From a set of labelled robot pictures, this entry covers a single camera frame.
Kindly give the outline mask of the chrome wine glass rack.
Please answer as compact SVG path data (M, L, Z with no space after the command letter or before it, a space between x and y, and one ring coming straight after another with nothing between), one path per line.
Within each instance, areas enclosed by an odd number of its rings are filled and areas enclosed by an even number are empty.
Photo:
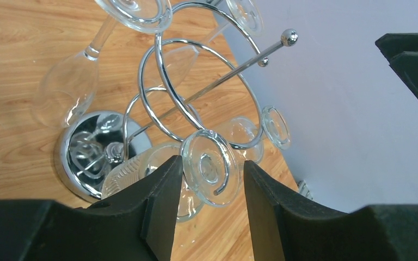
M185 8L204 8L218 14L223 19L230 22L229 25L235 27L243 37L250 43L256 52L254 62L259 66L268 65L268 58L260 58L260 51L253 40L254 35L250 35L234 18L230 11L224 12L217 7L216 1L207 3L186 1L173 6L173 12ZM203 45L198 41L182 39L183 46L192 45L200 50L208 51L208 45ZM241 77L242 72L250 67L253 62L247 61L239 67L208 85L204 89L195 93L190 98L184 100L179 98L176 87L168 76L164 61L164 52L157 53L154 47L151 47L149 55L155 55L157 60L157 73L159 80L157 85L150 88L150 91L167 91L176 106L171 109L174 113L179 111L196 128L202 128L201 122L185 108L186 104L198 99L205 93L211 91L223 82L232 77ZM125 129L124 125L129 122L128 114L120 114L114 111L95 111L81 117L75 126L69 127L62 135L60 154L58 156L58 175L63 183L76 195L89 202L97 202L101 199L100 187L106 175L121 164L131 158L129 153L129 144L135 138L144 134L145 129L140 128L131 133Z

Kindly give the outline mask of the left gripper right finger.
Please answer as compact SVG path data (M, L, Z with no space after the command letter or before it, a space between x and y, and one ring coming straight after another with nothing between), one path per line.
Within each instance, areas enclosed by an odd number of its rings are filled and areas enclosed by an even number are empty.
M251 160L244 188L255 260L399 260L370 207L350 214L325 207Z

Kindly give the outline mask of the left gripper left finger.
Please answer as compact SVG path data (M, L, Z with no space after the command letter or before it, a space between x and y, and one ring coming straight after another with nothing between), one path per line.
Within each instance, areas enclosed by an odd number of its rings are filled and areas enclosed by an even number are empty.
M180 156L88 208L46 202L25 260L169 260L183 174Z

